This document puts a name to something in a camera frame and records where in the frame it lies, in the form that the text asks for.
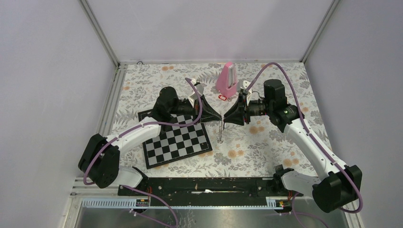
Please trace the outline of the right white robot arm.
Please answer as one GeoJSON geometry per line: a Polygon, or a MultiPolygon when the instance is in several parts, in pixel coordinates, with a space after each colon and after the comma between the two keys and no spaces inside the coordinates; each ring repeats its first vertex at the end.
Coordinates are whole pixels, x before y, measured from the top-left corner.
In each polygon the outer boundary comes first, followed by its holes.
{"type": "Polygon", "coordinates": [[[308,176],[292,168],[280,169],[273,175],[273,191],[280,196],[289,191],[310,197],[326,213],[340,209],[359,198],[362,172],[348,166],[333,154],[324,143],[315,139],[315,133],[298,112],[298,107],[288,103],[285,86],[278,79],[264,82],[264,97],[251,100],[246,89],[250,82],[238,86],[236,103],[224,115],[224,123],[245,125],[253,116],[268,116],[270,122],[295,143],[317,172],[308,176]]]}

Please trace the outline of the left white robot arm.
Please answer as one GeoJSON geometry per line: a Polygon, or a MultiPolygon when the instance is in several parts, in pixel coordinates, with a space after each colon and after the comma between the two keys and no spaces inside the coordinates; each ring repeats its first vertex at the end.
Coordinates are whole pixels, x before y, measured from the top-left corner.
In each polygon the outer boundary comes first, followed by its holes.
{"type": "Polygon", "coordinates": [[[178,98],[173,87],[164,87],[150,114],[138,124],[115,135],[104,137],[97,133],[91,136],[78,163],[78,168],[84,173],[83,183],[101,189],[112,184],[128,186],[135,195],[144,194],[147,191],[145,175],[137,168],[121,166],[121,154],[169,128],[220,121],[221,115],[198,91],[200,86],[199,83],[192,85],[193,93],[183,100],[178,98]]]}

